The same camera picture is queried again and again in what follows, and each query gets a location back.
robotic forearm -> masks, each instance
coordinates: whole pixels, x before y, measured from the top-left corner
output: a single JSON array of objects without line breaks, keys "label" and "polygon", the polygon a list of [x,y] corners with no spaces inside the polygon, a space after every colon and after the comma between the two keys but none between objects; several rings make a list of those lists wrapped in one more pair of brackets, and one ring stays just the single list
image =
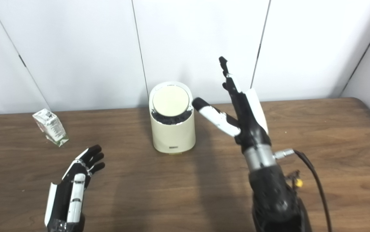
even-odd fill
[{"label": "robotic forearm", "polygon": [[48,232],[82,232],[83,193],[94,173],[105,167],[101,147],[95,145],[83,151],[70,164],[60,184],[51,183],[45,214]]},{"label": "robotic forearm", "polygon": [[219,58],[237,119],[196,98],[194,108],[241,146],[249,168],[253,194],[253,219],[258,232],[311,231],[307,213],[296,192],[285,180],[271,150],[265,115],[253,88],[243,93],[228,72],[227,60]]}]

black cable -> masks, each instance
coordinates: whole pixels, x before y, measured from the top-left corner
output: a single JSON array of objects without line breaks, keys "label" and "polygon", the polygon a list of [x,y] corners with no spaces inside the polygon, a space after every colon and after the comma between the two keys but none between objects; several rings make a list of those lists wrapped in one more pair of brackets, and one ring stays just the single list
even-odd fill
[{"label": "black cable", "polygon": [[328,232],[332,232],[333,228],[331,226],[331,219],[330,219],[330,213],[328,211],[328,205],[327,205],[327,200],[325,199],[325,194],[324,190],[322,189],[321,181],[318,178],[318,175],[314,169],[313,164],[310,162],[310,160],[306,157],[306,155],[300,151],[294,150],[295,154],[298,155],[298,157],[307,165],[307,167],[310,169],[311,173],[313,173],[316,185],[318,186],[319,194],[321,196],[322,204],[324,206],[324,213],[325,213],[325,218],[327,220],[327,228]]}]

yellow connector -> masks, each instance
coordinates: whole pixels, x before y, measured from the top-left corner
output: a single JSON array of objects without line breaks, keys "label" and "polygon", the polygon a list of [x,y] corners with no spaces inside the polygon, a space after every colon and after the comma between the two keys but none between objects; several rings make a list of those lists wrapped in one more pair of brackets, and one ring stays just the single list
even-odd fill
[{"label": "yellow connector", "polygon": [[298,188],[301,188],[304,185],[303,181],[301,179],[296,179],[295,180],[295,186]]}]

panel seam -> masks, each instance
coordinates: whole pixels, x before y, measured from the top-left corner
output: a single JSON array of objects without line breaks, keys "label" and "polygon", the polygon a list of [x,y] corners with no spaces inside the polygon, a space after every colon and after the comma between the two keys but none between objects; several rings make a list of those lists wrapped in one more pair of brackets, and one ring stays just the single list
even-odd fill
[{"label": "panel seam", "polygon": [[21,60],[21,62],[23,62],[24,67],[26,68],[26,70],[27,70],[27,72],[29,73],[30,77],[32,78],[32,80],[33,80],[34,84],[36,85],[37,90],[39,90],[40,95],[43,97],[43,100],[45,101],[45,103],[46,103],[47,107],[51,110],[51,108],[50,108],[50,106],[49,106],[49,103],[48,103],[48,102],[47,102],[47,100],[46,100],[46,97],[43,95],[43,92],[40,90],[39,85],[38,85],[38,84],[37,84],[37,82],[34,80],[34,77],[33,77],[33,75],[31,74],[31,72],[30,72],[29,68],[28,68],[28,67],[27,67],[27,65],[24,63],[24,59],[22,58],[22,56],[21,56],[21,55],[20,55],[20,53],[18,52],[18,50],[17,50],[17,48],[16,48],[15,44],[13,43],[13,41],[12,41],[12,39],[11,39],[10,35],[8,34],[8,32],[7,32],[7,30],[5,29],[5,27],[4,27],[4,25],[3,25],[3,23],[2,23],[2,21],[1,21],[1,20],[0,20],[0,24],[2,25],[2,28],[3,28],[4,32],[5,32],[5,34],[7,35],[7,37],[8,37],[8,39],[9,39],[9,41],[10,41],[10,42],[11,42],[11,44],[13,45],[14,50],[15,50],[15,51],[16,51],[16,53],[18,54],[19,59]]},{"label": "panel seam", "polygon": [[367,45],[367,48],[365,49],[365,51],[364,51],[363,55],[361,56],[360,60],[358,61],[357,65],[356,65],[356,67],[354,68],[353,72],[351,73],[350,77],[348,78],[348,80],[347,80],[347,82],[346,82],[346,84],[345,84],[345,86],[344,86],[343,90],[342,90],[342,91],[341,91],[341,93],[340,93],[340,96],[341,96],[341,95],[343,95],[343,93],[344,93],[344,91],[345,91],[345,88],[347,87],[348,83],[351,81],[351,78],[353,78],[354,73],[357,71],[357,68],[359,67],[359,65],[360,65],[361,61],[363,60],[363,58],[364,58],[365,54],[367,53],[367,51],[368,51],[368,48],[369,48],[369,47],[370,47],[370,42],[369,42],[369,44]]},{"label": "panel seam", "polygon": [[268,19],[268,13],[269,13],[270,6],[271,6],[271,0],[269,0],[269,2],[268,2],[268,8],[266,9],[266,15],[265,15],[265,21],[264,21],[263,31],[262,31],[262,34],[261,34],[260,45],[258,47],[257,59],[255,60],[254,73],[252,74],[252,81],[251,81],[251,87],[250,88],[252,88],[252,85],[254,84],[255,71],[257,70],[258,59],[260,57],[261,45],[262,45],[262,40],[264,38],[264,32],[265,32],[265,27],[266,27],[266,20]]},{"label": "panel seam", "polygon": [[143,56],[142,56],[142,47],[140,46],[139,31],[137,29],[135,6],[133,5],[133,0],[131,0],[131,1],[132,1],[132,9],[133,9],[133,18],[135,19],[137,42],[139,44],[140,60],[142,61],[143,77],[145,78],[146,93],[147,93],[147,97],[148,97],[148,101],[149,101],[148,82],[146,81],[145,65],[143,64]]}]

cream trash can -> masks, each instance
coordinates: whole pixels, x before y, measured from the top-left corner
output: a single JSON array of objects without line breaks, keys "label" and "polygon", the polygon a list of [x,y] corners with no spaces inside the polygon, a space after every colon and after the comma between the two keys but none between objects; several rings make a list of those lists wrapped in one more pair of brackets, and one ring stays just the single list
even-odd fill
[{"label": "cream trash can", "polygon": [[189,88],[180,82],[163,82],[149,96],[154,147],[176,154],[195,145],[195,118]]}]

